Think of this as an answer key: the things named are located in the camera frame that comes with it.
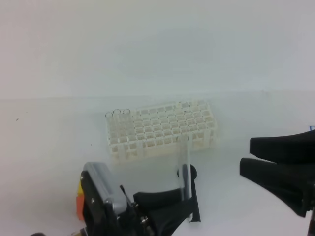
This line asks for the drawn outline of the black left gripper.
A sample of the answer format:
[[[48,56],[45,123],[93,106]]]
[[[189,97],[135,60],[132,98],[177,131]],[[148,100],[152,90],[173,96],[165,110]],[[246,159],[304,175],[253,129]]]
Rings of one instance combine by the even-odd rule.
[[[81,172],[84,194],[81,236],[171,236],[189,218],[199,221],[199,206],[195,198],[182,201],[179,188],[163,192],[138,192],[134,201],[147,217],[140,217],[135,204],[120,185],[111,197],[101,195],[104,181],[85,170]]]

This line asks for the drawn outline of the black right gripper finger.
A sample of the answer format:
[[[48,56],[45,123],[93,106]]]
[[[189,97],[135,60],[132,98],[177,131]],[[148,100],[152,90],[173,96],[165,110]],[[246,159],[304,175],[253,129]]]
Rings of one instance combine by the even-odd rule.
[[[315,162],[315,132],[250,139],[250,154],[259,159],[282,164]]]
[[[315,206],[315,165],[276,164],[242,158],[240,175],[274,194],[298,216]]]

